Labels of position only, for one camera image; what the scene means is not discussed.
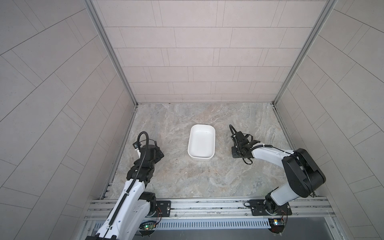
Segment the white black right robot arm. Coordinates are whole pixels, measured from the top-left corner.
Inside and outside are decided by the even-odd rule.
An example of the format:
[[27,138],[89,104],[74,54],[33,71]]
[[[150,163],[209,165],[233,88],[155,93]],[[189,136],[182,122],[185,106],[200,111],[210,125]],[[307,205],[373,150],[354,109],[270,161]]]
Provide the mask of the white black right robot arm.
[[307,150],[281,150],[255,140],[250,134],[237,131],[232,125],[229,128],[234,143],[234,159],[242,159],[247,165],[253,164],[253,159],[267,161],[283,168],[287,178],[287,182],[269,192],[262,203],[249,203],[248,208],[257,209],[261,214],[286,215],[288,212],[282,210],[283,206],[299,197],[314,197],[315,190],[326,182],[325,174]]

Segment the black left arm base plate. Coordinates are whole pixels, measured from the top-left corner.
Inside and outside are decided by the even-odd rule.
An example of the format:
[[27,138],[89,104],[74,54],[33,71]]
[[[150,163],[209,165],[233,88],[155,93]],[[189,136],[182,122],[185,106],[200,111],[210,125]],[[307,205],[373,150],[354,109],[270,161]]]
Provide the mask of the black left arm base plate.
[[171,212],[171,201],[152,201],[150,202],[150,211],[147,215],[151,217],[169,217]]

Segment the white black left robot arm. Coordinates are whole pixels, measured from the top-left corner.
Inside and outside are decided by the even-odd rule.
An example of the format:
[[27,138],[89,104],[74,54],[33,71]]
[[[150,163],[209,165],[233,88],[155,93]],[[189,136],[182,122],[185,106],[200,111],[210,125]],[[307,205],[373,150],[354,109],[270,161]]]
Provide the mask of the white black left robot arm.
[[136,235],[151,235],[163,213],[157,205],[156,194],[146,192],[155,164],[164,154],[154,140],[133,144],[139,159],[127,173],[127,181],[117,203],[105,222],[87,240],[132,240]]

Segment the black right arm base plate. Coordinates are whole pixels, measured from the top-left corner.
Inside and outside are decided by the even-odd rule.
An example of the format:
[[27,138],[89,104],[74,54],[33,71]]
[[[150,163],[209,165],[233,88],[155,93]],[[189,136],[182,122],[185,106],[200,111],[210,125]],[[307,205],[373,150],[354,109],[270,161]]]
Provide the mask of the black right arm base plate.
[[[243,205],[251,210],[252,216],[271,216],[271,214],[267,212],[264,200],[248,200],[244,202]],[[282,216],[283,214],[291,216],[292,210],[290,205],[286,203],[283,206],[278,206],[276,213],[279,216]]]

